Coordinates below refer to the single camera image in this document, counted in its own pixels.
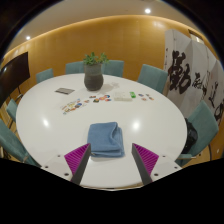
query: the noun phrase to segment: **wall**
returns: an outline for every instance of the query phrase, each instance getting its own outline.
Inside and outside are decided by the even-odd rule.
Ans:
[[[96,55],[105,52],[112,60],[123,60],[123,77],[137,80],[142,64],[163,69],[165,31],[168,29],[176,29],[188,37],[188,29],[198,33],[179,22],[154,16],[91,19],[52,30],[19,45],[4,56],[2,66],[28,51],[31,77],[20,86],[23,94],[36,85],[36,73],[53,68],[54,76],[63,75],[66,63],[81,61],[85,54],[92,51]],[[200,33],[199,35],[218,58],[206,37]],[[15,90],[11,97],[15,99],[18,95]],[[221,138],[216,138],[213,145],[221,145],[222,141]]]

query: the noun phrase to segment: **green plant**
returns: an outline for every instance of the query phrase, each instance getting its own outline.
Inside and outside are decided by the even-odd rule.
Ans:
[[[105,53],[101,53],[100,57],[96,56],[94,52],[92,52],[90,55],[86,54],[85,56],[86,57],[83,59],[83,63],[85,65],[96,65],[109,62]]]

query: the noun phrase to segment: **ceiling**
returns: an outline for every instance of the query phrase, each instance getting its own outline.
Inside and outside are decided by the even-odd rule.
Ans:
[[[10,43],[8,50],[50,30],[83,20],[114,15],[146,15],[164,17],[188,25],[199,32],[186,16],[160,0],[64,0],[53,5],[28,22]]]

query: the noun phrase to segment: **chair back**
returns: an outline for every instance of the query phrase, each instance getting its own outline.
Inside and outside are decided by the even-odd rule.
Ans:
[[[16,135],[9,130],[4,122],[0,119],[0,145],[13,157],[23,162],[24,158],[29,156],[29,153],[24,148],[22,143],[16,137]],[[25,161],[25,163],[40,167],[40,165],[33,160],[31,156]]]
[[[14,99],[11,99],[9,101],[9,104],[6,108],[7,113],[9,116],[12,118],[12,120],[16,123],[16,111],[17,111],[17,103],[15,102]]]
[[[50,78],[53,78],[53,77],[54,77],[54,74],[53,74],[53,69],[52,68],[36,74],[37,83],[43,82],[43,81],[45,81],[47,79],[50,79]]]
[[[219,126],[204,100],[199,103],[188,117],[188,121],[192,123],[198,134],[198,139],[191,147],[188,154],[196,156],[210,144],[212,139],[218,133]],[[189,160],[176,160],[175,162],[180,166],[184,166]]]
[[[102,64],[101,71],[104,75],[123,77],[124,61],[109,60],[108,64]]]
[[[65,74],[76,74],[76,73],[84,73],[84,63],[83,61],[77,61],[68,63],[65,65]]]
[[[146,85],[162,94],[167,76],[167,72],[159,68],[143,64],[138,77],[138,83]]]

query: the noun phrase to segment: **potted plant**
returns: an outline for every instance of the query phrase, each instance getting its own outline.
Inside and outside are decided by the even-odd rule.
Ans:
[[[84,84],[90,91],[99,90],[103,85],[103,75],[101,72],[101,65],[108,63],[109,60],[104,53],[100,54],[100,57],[96,56],[94,52],[90,55],[85,55],[83,59],[85,78]]]

